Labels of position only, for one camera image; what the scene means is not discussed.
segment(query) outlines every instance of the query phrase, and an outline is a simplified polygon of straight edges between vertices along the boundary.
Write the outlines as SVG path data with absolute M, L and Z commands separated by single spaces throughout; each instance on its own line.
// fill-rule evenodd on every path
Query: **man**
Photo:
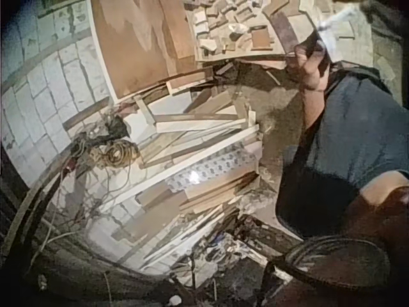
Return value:
M 295 53 L 305 131 L 297 151 L 284 155 L 277 217 L 305 239 L 337 233 L 376 237 L 387 248 L 399 286 L 409 276 L 409 112 L 370 69 L 329 77 L 325 46 L 316 35 Z M 337 274 L 336 267 L 328 270 Z M 294 281 L 274 306 L 331 303 L 343 305 Z

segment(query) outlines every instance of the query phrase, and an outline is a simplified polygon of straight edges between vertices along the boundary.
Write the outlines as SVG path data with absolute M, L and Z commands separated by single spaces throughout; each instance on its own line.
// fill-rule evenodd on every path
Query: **dirt floor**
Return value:
M 389 62 L 396 77 L 391 81 L 385 81 L 385 84 L 397 102 L 402 105 L 402 48 L 398 42 L 375 33 L 373 42 L 374 67 L 380 68 L 377 61 L 381 56 Z M 274 70 L 273 73 L 281 85 L 278 85 L 264 69 L 251 65 L 242 79 L 242 95 L 256 111 L 257 121 L 264 133 L 261 172 L 265 180 L 268 178 L 269 186 L 278 192 L 283 150 L 289 145 L 296 145 L 300 137 L 302 101 L 298 93 L 298 84 L 289 80 L 285 71 Z M 258 210 L 255 216 L 264 223 L 281 228 L 275 217 L 275 203 Z

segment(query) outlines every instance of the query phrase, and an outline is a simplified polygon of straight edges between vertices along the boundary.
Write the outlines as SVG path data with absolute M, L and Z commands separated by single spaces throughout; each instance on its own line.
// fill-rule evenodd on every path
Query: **finger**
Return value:
M 306 74 L 312 74 L 317 71 L 318 66 L 325 57 L 325 45 L 321 40 L 317 40 L 314 51 L 305 62 L 303 69 Z
M 305 62 L 307 62 L 308 57 L 311 55 L 312 50 L 317 42 L 317 34 L 314 31 L 306 40 L 302 43 L 295 46 L 295 56 L 298 62 L 298 65 L 302 67 Z

